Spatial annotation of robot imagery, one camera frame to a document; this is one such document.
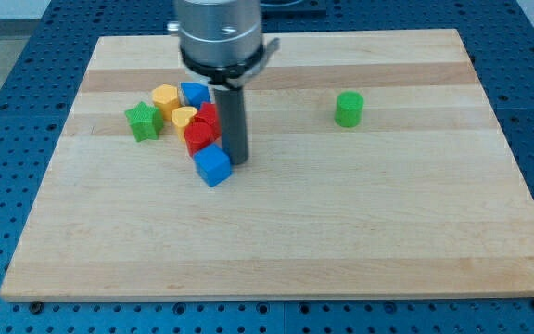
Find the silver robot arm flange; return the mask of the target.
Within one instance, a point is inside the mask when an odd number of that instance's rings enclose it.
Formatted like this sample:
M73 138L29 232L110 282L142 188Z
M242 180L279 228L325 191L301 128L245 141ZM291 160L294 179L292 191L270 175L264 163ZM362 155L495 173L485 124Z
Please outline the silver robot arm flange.
M280 47L265 43L259 0L174 0L185 65L238 77L260 71Z

